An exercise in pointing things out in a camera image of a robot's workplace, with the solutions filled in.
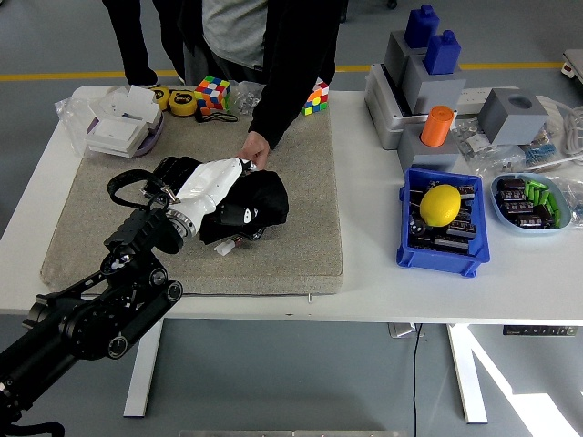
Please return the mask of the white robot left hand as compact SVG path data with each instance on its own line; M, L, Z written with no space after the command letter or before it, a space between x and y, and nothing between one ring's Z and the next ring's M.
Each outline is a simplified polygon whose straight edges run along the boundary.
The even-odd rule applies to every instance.
M214 212L244 171L255 171L250 160L228 158L198 165L177 194L178 203L169 208L192 234L202 219Z

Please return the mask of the person's left hand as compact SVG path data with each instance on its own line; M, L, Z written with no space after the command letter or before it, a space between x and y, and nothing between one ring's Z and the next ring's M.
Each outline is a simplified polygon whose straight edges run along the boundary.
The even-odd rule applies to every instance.
M270 151L268 141L261 134L251 131L245 139L238 157L251 161L257 169L264 169Z

